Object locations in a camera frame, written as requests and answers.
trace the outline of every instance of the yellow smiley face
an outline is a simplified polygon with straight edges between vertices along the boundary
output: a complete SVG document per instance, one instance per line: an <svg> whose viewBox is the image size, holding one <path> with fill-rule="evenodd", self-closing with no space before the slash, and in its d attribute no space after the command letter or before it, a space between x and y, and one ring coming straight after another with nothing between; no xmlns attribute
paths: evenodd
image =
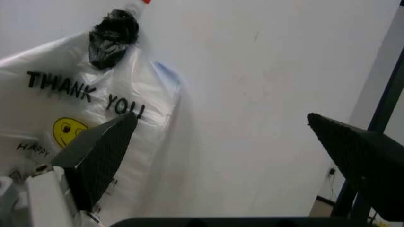
<svg viewBox="0 0 404 227"><path fill-rule="evenodd" d="M88 127L79 121L68 117L60 118L53 124L53 137L64 148L84 129Z"/></svg>

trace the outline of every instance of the white wall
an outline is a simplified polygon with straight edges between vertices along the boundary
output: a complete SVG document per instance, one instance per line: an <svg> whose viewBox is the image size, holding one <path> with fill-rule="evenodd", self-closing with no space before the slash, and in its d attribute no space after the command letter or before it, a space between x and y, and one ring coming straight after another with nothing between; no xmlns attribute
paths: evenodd
<svg viewBox="0 0 404 227"><path fill-rule="evenodd" d="M394 69L401 49L404 46L404 7L400 7L391 23L383 43L378 51L376 60L372 66L369 77L363 87L357 104L352 112L349 123L366 129L372 119L373 113L380 101L386 84ZM404 92L401 94L397 106L386 127L385 134L404 144ZM345 181L340 171L337 171L334 178L333 187L330 187L328 177L325 178L319 196L336 200L342 185Z"/></svg>
<svg viewBox="0 0 404 227"><path fill-rule="evenodd" d="M181 74L145 216L307 215L330 160L306 115L347 121L399 0L153 0L141 46ZM0 1L0 53L123 1Z"/></svg>

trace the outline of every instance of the black plastic bag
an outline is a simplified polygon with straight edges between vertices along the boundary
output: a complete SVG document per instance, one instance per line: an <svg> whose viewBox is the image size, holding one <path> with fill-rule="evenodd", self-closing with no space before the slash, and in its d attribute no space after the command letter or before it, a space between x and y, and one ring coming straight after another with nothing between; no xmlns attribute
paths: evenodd
<svg viewBox="0 0 404 227"><path fill-rule="evenodd" d="M100 70L115 66L128 46L136 42L139 25L131 13L114 9L90 32L91 64Z"/></svg>

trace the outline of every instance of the metal pole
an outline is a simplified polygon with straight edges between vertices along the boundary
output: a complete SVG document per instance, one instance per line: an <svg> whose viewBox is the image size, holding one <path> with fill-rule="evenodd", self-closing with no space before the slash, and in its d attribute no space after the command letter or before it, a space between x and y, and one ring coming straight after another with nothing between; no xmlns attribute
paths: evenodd
<svg viewBox="0 0 404 227"><path fill-rule="evenodd" d="M383 95L379 101L368 130L383 133L391 114L394 111L398 98L404 88L404 48L394 67L390 79L386 85ZM353 189L349 182L345 181L331 216L346 217L350 211L357 191ZM359 193L351 211L351 218L366 221L370 212L370 204Z"/></svg>

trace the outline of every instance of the white plastic bag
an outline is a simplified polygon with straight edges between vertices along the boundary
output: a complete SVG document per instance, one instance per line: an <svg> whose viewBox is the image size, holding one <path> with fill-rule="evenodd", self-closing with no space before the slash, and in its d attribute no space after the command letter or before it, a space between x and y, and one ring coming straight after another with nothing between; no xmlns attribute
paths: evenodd
<svg viewBox="0 0 404 227"><path fill-rule="evenodd" d="M100 199L104 224L133 217L139 191L164 138L180 84L174 72L132 45L113 68L88 61L88 33L0 60L0 175L22 181L81 130L127 111L138 114L126 155Z"/></svg>

